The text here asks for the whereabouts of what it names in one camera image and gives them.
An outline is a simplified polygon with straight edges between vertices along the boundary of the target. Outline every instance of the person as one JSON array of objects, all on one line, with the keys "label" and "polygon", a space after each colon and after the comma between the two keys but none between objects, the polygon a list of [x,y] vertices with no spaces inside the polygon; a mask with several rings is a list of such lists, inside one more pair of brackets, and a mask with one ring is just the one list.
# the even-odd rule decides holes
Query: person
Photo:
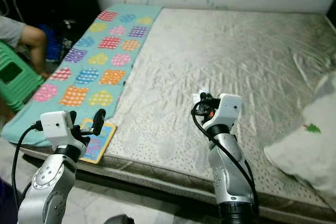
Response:
[{"label": "person", "polygon": [[[18,44],[27,45],[30,48],[33,69],[44,79],[49,78],[50,74],[47,73],[45,65],[47,36],[41,29],[0,16],[0,40],[6,42],[13,49]],[[14,116],[13,111],[6,105],[2,97],[0,97],[0,116],[4,116],[6,121]]]}]

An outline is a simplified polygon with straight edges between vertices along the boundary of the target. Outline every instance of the bed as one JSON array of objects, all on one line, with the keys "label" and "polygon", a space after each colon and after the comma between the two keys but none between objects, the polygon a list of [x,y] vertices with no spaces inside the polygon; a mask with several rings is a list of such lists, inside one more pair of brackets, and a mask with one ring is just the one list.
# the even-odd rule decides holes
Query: bed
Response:
[{"label": "bed", "polygon": [[[335,69],[336,34],[318,14],[164,8],[125,83],[118,129],[101,162],[79,168],[214,204],[208,143],[192,122],[192,93],[239,94],[233,128],[254,173],[261,215],[336,223],[310,187],[273,167],[263,147],[292,131],[323,74]],[[48,147],[24,146],[46,158]]]}]

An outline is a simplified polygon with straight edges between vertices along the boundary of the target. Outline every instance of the orange square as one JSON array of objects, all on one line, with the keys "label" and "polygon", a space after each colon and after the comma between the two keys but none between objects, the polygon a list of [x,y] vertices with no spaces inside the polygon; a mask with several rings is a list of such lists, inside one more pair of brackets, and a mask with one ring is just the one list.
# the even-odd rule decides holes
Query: orange square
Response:
[{"label": "orange square", "polygon": [[76,88],[74,86],[69,86],[58,103],[65,106],[80,106],[88,91],[88,88]]},{"label": "orange square", "polygon": [[121,81],[122,77],[125,75],[124,70],[106,70],[103,76],[101,77],[100,84],[110,84],[116,85]]}]

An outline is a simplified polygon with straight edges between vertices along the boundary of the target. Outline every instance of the small book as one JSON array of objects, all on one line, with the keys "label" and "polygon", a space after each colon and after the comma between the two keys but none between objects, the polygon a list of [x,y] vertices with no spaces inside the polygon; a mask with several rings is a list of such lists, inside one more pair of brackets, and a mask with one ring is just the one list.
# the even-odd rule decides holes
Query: small book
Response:
[{"label": "small book", "polygon": [[[93,124],[92,119],[85,118],[81,124],[81,129],[89,129],[91,128],[92,124]],[[99,136],[88,135],[91,138],[91,140],[86,149],[85,156],[80,158],[80,160],[94,164],[99,163],[116,129],[117,127],[114,124],[104,123]]]}]

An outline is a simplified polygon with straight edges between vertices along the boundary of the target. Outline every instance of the purple square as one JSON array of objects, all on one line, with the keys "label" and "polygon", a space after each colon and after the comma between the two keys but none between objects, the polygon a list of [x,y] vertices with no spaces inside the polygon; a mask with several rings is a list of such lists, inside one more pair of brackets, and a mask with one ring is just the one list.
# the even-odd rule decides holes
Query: purple square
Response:
[{"label": "purple square", "polygon": [[141,38],[144,37],[147,33],[148,28],[145,26],[134,26],[128,36]]},{"label": "purple square", "polygon": [[68,52],[68,54],[65,56],[64,61],[71,62],[71,63],[77,63],[83,59],[86,53],[87,53],[86,50],[72,48]]}]

